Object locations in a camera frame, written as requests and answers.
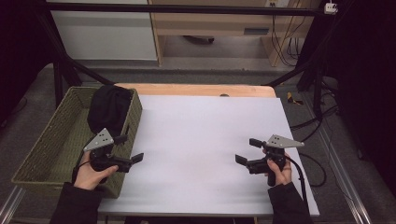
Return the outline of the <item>black curtain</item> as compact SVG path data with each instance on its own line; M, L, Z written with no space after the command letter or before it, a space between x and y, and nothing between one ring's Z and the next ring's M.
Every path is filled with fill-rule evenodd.
M336 0L328 65L361 150L396 196L396 0Z
M34 13L35 0L0 0L0 124L54 59Z

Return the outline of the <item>light wooden desk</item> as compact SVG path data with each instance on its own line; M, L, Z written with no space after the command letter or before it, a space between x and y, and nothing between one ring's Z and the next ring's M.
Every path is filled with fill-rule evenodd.
M297 7L318 8L321 0L148 0L151 5L191 5L226 7ZM154 34L257 36L262 40L272 66L286 55L288 41L306 37L311 17L243 16L208 14L151 15Z

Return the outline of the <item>white board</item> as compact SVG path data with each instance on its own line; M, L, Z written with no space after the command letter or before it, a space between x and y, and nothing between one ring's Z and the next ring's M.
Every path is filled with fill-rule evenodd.
M235 161L263 158L249 139L290 137L277 98L143 95L133 152L144 159L125 176L103 214L262 217L273 212L264 175Z

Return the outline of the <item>white cabinet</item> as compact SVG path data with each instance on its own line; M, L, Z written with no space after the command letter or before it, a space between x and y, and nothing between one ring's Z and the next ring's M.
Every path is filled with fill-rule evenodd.
M157 60L148 13L52 11L51 14L73 59Z

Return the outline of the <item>black metal frame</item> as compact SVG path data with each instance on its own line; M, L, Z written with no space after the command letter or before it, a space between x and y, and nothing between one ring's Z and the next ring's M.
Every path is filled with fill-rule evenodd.
M55 98L57 104L62 100L62 77L70 86L81 86L82 81L77 71L93 78L104 85L114 85L85 65L70 57L57 27L50 25L46 17L51 11L74 12L108 12L108 13L162 13L162 14L208 14L208 15L243 15L243 16L282 16L282 17L329 17L336 12L326 13L318 8L287 7L226 7L226 6L188 6L188 5L139 5L139 4L98 4L98 3L56 3L35 0L32 4L38 26L49 40L49 51L56 63L63 67L55 71Z

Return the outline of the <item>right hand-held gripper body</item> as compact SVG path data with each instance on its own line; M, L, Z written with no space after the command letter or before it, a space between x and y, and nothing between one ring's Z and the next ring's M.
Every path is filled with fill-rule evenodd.
M247 168L251 174L268 174L267 184L274 187L275 174L267 165L267 160L274 161L283 170L285 165L285 149L289 147L303 147L304 143L298 142L277 134L273 134L269 140L265 141L265 157L259 160L247 161Z

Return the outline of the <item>black knit vest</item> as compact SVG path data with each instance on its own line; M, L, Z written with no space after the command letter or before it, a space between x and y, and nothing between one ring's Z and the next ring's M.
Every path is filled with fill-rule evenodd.
M92 96L87 122L93 133L106 128L112 136L121 133L131 104L129 90L114 85L100 87Z

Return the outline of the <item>person's left hand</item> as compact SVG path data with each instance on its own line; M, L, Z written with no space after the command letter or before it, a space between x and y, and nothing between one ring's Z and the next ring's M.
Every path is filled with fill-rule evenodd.
M114 165L103 171L96 172L90 164L90 153L85 152L78 168L74 186L79 189L94 190L103 179L113 175L118 169L119 167Z

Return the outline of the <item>person's right hand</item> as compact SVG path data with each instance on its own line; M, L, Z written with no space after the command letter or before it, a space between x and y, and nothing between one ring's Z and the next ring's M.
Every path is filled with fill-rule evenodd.
M283 170L280 170L279 166L270 159L268 159L266 162L270 170L275 174L276 186L287 185L291 182L292 169L291 169L290 161L285 160L285 165L283 167Z

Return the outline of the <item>yellow and black tape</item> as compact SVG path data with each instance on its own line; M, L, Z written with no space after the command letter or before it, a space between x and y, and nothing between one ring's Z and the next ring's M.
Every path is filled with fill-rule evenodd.
M287 100L288 103L290 104L295 104L295 105L304 105L304 101L302 100L295 100L291 94L291 92L287 92Z

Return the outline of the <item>green woven basket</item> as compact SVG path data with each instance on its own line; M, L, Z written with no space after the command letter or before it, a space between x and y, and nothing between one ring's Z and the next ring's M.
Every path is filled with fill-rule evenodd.
M83 147L95 136L87 117L92 97L99 88L72 87L56 109L48 125L40 135L32 150L12 177L12 183L34 193L46 196L59 196L64 182L71 181L73 168ZM135 89L131 93L131 103L120 134L127 139L112 148L112 155L130 159L142 105ZM120 196L125 174L116 172L99 190L104 198L116 199Z

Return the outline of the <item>aluminium floor rail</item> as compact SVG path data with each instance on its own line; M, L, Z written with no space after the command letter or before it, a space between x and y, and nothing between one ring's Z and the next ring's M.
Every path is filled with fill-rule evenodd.
M5 203L0 208L0 224L9 224L18 209L26 190L15 186L8 194Z
M342 191L349 210L357 224L373 224L347 170L332 144L332 134L324 124L318 126L318 136L327 154L328 163L336 179L337 187Z

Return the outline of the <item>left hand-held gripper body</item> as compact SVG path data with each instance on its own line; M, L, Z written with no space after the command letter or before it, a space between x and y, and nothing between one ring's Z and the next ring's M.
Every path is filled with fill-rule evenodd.
M112 154L112 148L116 146L113 138L108 129L104 128L87 143L83 151L90 153L90 163L96 172L117 165L119 172L128 173L132 167L132 161Z

